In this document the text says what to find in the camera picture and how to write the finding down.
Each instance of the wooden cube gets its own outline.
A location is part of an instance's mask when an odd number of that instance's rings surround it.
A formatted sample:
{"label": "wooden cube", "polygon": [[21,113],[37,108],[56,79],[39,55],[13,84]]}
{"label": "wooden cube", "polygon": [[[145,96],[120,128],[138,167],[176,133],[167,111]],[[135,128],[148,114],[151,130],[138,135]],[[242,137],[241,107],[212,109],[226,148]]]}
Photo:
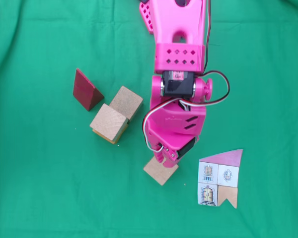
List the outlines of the wooden cube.
{"label": "wooden cube", "polygon": [[127,122],[128,119],[124,115],[103,104],[90,127],[95,133],[115,144],[126,129]]}
{"label": "wooden cube", "polygon": [[163,166],[163,162],[159,163],[157,159],[153,157],[144,167],[144,171],[146,171],[160,185],[164,185],[178,167],[178,165],[175,165],[172,168],[166,168]]}
{"label": "wooden cube", "polygon": [[122,86],[109,106],[131,120],[142,102],[142,97]]}
{"label": "wooden cube", "polygon": [[88,111],[104,99],[101,92],[79,69],[76,69],[73,95]]}

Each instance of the rectangular hole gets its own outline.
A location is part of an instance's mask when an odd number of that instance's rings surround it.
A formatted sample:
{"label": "rectangular hole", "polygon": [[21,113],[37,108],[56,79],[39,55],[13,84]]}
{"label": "rectangular hole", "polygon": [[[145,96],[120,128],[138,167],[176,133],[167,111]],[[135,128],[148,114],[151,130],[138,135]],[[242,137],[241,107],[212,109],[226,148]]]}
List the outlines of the rectangular hole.
{"label": "rectangular hole", "polygon": [[191,118],[187,119],[186,121],[187,121],[187,122],[190,122],[190,121],[193,121],[193,120],[195,120],[195,119],[197,119],[197,118],[198,118],[198,116],[191,117]]}
{"label": "rectangular hole", "polygon": [[191,124],[191,125],[189,125],[189,126],[186,126],[184,129],[188,130],[188,129],[194,127],[194,126],[196,126],[196,124]]}

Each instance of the wood grain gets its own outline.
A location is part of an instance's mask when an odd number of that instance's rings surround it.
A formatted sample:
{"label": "wood grain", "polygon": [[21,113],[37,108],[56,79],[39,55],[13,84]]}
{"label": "wood grain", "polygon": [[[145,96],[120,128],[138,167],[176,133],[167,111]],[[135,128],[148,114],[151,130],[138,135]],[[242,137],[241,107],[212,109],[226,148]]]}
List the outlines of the wood grain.
{"label": "wood grain", "polygon": [[122,86],[109,106],[131,120],[142,102],[142,97]]}
{"label": "wood grain", "polygon": [[172,168],[166,168],[162,163],[159,163],[157,159],[153,157],[144,167],[144,171],[146,171],[160,185],[164,185],[179,167],[178,165],[175,165]]}
{"label": "wood grain", "polygon": [[117,142],[126,128],[127,122],[128,119],[124,115],[103,104],[90,127],[103,138]]}
{"label": "wood grain", "polygon": [[237,194],[238,188],[237,187],[227,187],[227,186],[220,186],[218,187],[218,206],[227,199],[234,208],[237,208]]}

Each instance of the black wire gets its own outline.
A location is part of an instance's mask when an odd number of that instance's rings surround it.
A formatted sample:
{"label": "black wire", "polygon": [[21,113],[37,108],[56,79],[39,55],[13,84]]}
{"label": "black wire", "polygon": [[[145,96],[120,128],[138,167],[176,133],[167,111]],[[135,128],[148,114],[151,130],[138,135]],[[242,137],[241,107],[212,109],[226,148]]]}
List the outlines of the black wire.
{"label": "black wire", "polygon": [[205,45],[206,47],[206,52],[205,52],[205,65],[204,65],[204,70],[206,70],[207,65],[208,65],[208,56],[209,56],[209,38],[210,38],[210,33],[211,33],[211,0],[208,0],[208,22],[209,22],[209,27],[208,27],[208,37],[207,37],[207,43]]}
{"label": "black wire", "polygon": [[221,97],[221,98],[219,98],[219,99],[217,99],[217,100],[214,100],[214,101],[211,101],[211,102],[205,102],[205,103],[194,103],[194,102],[190,102],[190,101],[188,101],[188,100],[184,100],[184,101],[186,101],[186,102],[188,102],[188,103],[191,103],[191,104],[194,104],[194,105],[209,105],[209,104],[214,104],[214,103],[218,103],[218,102],[221,102],[221,101],[223,101],[225,98],[227,98],[228,97],[228,95],[229,95],[229,92],[230,92],[230,85],[229,85],[229,81],[228,81],[228,79],[227,79],[227,77],[225,76],[225,74],[223,74],[222,72],[220,72],[220,71],[218,71],[218,70],[210,70],[210,71],[208,71],[208,72],[206,72],[206,73],[203,73],[202,74],[202,77],[203,76],[206,76],[206,75],[208,75],[208,74],[211,74],[211,73],[218,73],[219,75],[221,75],[223,78],[224,78],[224,80],[226,81],[226,84],[227,84],[227,93],[223,96],[223,97]]}

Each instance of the door illustration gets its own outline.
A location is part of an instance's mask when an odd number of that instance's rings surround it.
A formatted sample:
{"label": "door illustration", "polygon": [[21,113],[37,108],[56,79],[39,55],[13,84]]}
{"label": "door illustration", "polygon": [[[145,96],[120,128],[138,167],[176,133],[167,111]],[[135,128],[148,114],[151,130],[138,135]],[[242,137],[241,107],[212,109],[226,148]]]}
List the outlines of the door illustration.
{"label": "door illustration", "polygon": [[206,186],[202,188],[202,204],[215,206],[214,203],[214,189],[210,186]]}

